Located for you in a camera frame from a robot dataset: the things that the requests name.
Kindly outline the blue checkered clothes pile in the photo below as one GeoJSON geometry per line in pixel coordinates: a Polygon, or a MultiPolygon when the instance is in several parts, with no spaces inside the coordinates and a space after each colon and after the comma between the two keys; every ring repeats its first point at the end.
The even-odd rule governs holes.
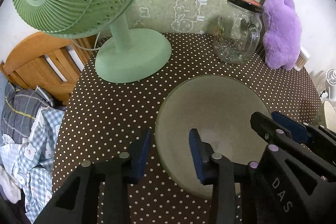
{"type": "Polygon", "coordinates": [[[7,83],[1,114],[1,159],[10,181],[25,195],[33,223],[52,197],[54,153],[64,110],[41,87],[7,83]]]}

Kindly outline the glass jar black lid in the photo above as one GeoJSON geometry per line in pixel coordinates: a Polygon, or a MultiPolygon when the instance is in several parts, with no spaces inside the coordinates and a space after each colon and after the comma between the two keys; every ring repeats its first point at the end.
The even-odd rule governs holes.
{"type": "Polygon", "coordinates": [[[251,59],[260,42],[263,8],[255,0],[226,0],[218,17],[213,48],[224,63],[242,64],[251,59]]]}

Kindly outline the white small fan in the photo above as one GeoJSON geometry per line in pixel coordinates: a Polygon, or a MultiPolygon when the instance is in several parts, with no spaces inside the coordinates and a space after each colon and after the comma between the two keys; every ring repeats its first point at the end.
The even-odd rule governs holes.
{"type": "Polygon", "coordinates": [[[336,101],[336,71],[330,68],[325,73],[325,89],[319,96],[322,100],[328,98],[331,102],[336,101]]]}

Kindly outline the green desk fan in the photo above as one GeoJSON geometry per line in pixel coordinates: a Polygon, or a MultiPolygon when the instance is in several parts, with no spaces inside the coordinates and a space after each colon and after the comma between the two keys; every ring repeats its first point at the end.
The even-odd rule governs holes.
{"type": "Polygon", "coordinates": [[[79,39],[109,28],[112,37],[98,50],[95,70],[110,83],[132,83],[163,68],[171,44],[147,28],[130,29],[126,10],[134,0],[13,0],[19,16],[46,34],[79,39]]]}

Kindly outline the pale green large bowl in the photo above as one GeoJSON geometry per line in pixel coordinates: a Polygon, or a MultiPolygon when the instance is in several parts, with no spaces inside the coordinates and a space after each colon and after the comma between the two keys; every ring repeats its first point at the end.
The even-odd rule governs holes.
{"type": "Polygon", "coordinates": [[[322,107],[323,125],[329,130],[336,132],[336,113],[329,101],[325,101],[322,107]]]}

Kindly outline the grey-green ceramic bowl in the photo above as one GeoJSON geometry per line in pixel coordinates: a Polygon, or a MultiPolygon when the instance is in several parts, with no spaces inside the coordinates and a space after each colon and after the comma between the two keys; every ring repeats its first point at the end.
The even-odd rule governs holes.
{"type": "Polygon", "coordinates": [[[164,100],[155,123],[164,169],[183,190],[210,198],[212,186],[203,186],[195,172],[190,130],[197,129],[202,141],[232,162],[259,161],[266,141],[251,129],[251,115],[256,111],[270,116],[264,101],[238,80],[212,75],[183,82],[164,100]]]}

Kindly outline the wooden chair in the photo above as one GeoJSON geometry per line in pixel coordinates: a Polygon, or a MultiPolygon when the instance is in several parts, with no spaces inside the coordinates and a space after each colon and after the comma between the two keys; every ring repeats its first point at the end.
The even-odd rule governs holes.
{"type": "Polygon", "coordinates": [[[56,38],[42,32],[22,40],[1,62],[1,73],[11,84],[24,89],[41,87],[64,106],[90,59],[95,37],[56,38]]]}

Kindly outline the purple plush toy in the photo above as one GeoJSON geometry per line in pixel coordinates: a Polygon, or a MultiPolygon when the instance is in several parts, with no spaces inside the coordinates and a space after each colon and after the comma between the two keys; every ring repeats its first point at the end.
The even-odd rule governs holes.
{"type": "Polygon", "coordinates": [[[262,21],[266,65],[271,69],[293,69],[299,57],[302,34],[294,0],[264,0],[262,21]]]}

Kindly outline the cotton swab container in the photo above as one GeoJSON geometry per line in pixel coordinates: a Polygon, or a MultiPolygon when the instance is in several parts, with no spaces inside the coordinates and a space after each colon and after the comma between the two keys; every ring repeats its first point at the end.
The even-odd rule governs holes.
{"type": "Polygon", "coordinates": [[[294,65],[294,69],[299,72],[306,65],[309,59],[310,53],[304,47],[301,47],[298,59],[294,65]]]}

